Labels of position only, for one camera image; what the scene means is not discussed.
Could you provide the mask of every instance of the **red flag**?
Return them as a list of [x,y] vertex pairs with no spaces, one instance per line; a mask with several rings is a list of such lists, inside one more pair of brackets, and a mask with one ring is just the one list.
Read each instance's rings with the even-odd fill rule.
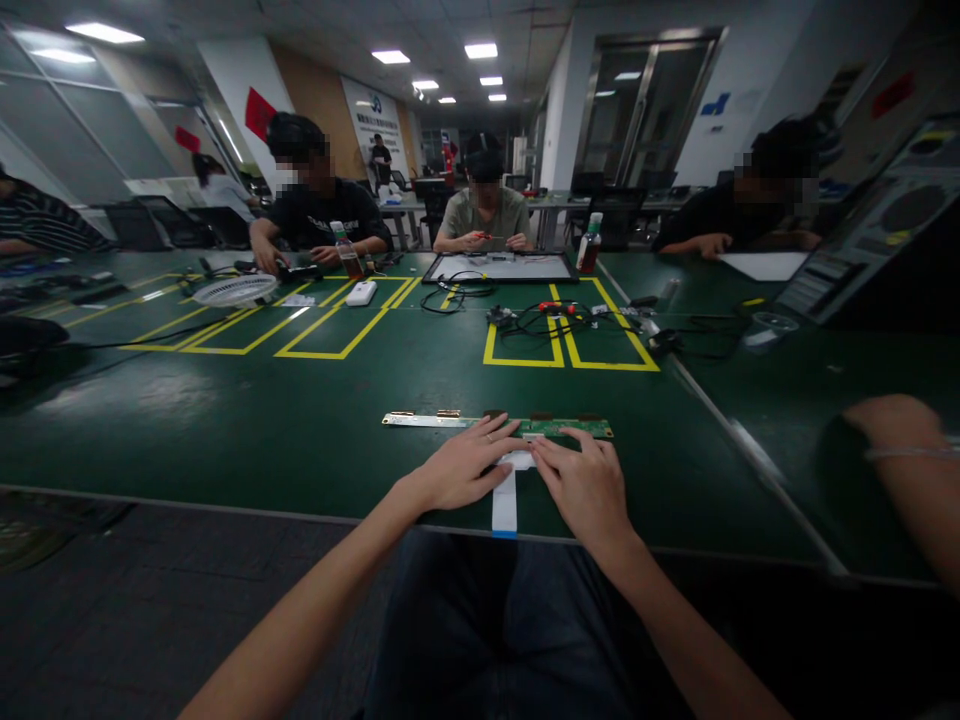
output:
[[267,141],[267,127],[277,111],[273,109],[263,96],[253,88],[250,88],[250,94],[247,95],[247,114],[245,122],[250,132],[258,138]]
[[189,130],[184,130],[179,125],[177,125],[177,129],[173,133],[173,139],[177,141],[177,145],[190,152],[200,152],[200,138]]
[[880,94],[873,99],[873,107],[870,108],[870,116],[876,120],[878,117],[886,115],[897,105],[902,103],[908,97],[913,95],[916,86],[913,83],[913,70],[906,72],[894,80]]

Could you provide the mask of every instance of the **pants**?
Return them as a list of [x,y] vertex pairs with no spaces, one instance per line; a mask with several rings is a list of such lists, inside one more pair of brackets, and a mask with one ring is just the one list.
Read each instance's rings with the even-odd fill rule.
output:
[[689,716],[582,548],[413,530],[399,560],[367,720]]

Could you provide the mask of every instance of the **white remote control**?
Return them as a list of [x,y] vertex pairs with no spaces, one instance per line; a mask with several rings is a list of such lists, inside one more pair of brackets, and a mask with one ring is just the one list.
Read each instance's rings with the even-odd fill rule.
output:
[[353,290],[347,295],[347,305],[350,307],[361,307],[369,305],[373,299],[373,294],[377,291],[377,284],[373,280],[364,280],[353,286]]

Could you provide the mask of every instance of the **bracelet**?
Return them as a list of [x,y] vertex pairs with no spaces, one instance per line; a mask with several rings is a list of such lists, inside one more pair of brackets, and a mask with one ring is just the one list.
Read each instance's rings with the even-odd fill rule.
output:
[[960,459],[960,450],[957,448],[870,448],[863,457],[869,462],[882,460],[888,457],[932,457],[940,460]]

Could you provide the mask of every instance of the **clear plastic cup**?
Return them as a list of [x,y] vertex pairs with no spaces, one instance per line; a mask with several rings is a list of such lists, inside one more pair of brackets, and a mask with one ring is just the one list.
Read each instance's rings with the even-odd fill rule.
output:
[[745,350],[756,355],[770,352],[770,348],[800,327],[796,322],[775,313],[754,313],[753,323],[744,333],[740,344]]

